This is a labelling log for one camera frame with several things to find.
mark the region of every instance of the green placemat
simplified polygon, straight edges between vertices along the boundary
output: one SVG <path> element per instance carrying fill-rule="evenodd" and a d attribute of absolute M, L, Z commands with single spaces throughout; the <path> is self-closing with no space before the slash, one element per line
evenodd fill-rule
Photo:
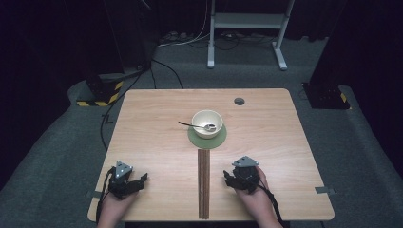
<path fill-rule="evenodd" d="M 226 139 L 226 128 L 225 125 L 223 125 L 220 133 L 216 137 L 206 140 L 200 138 L 196 134 L 195 129 L 193 129 L 192 126 L 189 126 L 187 129 L 187 136 L 189 137 L 189 140 L 200 149 L 214 149 L 224 143 Z"/>

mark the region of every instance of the white cable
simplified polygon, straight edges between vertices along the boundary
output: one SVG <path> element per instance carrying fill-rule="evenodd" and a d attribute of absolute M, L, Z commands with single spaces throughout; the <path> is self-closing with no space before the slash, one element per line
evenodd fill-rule
<path fill-rule="evenodd" d="M 207 3 L 208 3 L 208 0 L 205 0 L 204 22 L 203 22 L 203 24 L 202 24 L 201 32 L 199 33 L 199 35 L 198 35 L 195 39 L 190 40 L 190 41 L 186 41 L 186 42 L 183 42 L 183 43 L 158 45 L 158 46 L 156 46 L 156 48 L 165 47 L 165 46 L 175 46 L 175 45 L 187 45 L 187 44 L 189 44 L 189 43 L 199 41 L 200 39 L 203 39 L 204 37 L 206 37 L 207 35 L 209 35 L 209 34 L 207 34 L 207 35 L 205 35 L 205 36 L 203 36 L 202 38 L 199 39 L 199 37 L 202 35 L 202 32 L 204 31 L 205 22 L 207 21 L 207 12 L 208 12 Z"/>

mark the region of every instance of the person's left hand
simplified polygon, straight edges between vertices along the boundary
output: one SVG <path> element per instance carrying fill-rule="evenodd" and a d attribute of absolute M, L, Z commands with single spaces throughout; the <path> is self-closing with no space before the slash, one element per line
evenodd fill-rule
<path fill-rule="evenodd" d="M 115 227 L 125 215 L 138 194 L 139 192 L 135 192 L 126 196 L 124 199 L 117 199 L 112 193 L 108 193 L 103 201 L 102 212 L 97 227 Z"/>

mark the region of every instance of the wooden table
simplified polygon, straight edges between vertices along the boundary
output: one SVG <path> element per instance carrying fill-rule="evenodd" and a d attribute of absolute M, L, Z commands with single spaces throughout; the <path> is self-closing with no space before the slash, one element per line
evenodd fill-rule
<path fill-rule="evenodd" d="M 234 103 L 242 98 L 244 105 Z M 144 190 L 125 221 L 203 221 L 199 218 L 198 148 L 187 126 L 202 109 L 219 112 L 227 129 L 222 145 L 210 152 L 209 220 L 250 220 L 222 170 L 246 155 L 260 163 L 284 220 L 329 220 L 334 210 L 289 92 L 267 89 L 130 90 L 101 170 L 96 191 L 116 161 L 133 165 L 130 180 L 148 173 Z M 98 199 L 88 218 L 95 220 Z"/>

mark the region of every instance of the white metal stand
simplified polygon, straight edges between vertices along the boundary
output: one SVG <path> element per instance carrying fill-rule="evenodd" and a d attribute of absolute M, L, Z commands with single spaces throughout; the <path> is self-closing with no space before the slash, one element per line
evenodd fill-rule
<path fill-rule="evenodd" d="M 287 29 L 290 14 L 295 0 L 290 0 L 284 14 L 261 13 L 216 13 L 216 0 L 211 2 L 210 42 L 208 44 L 207 67 L 214 67 L 214 29 L 215 28 L 242 28 L 242 29 L 279 29 L 278 40 L 273 42 L 273 49 L 281 70 L 286 70 L 284 57 L 281 53 L 281 43 Z"/>

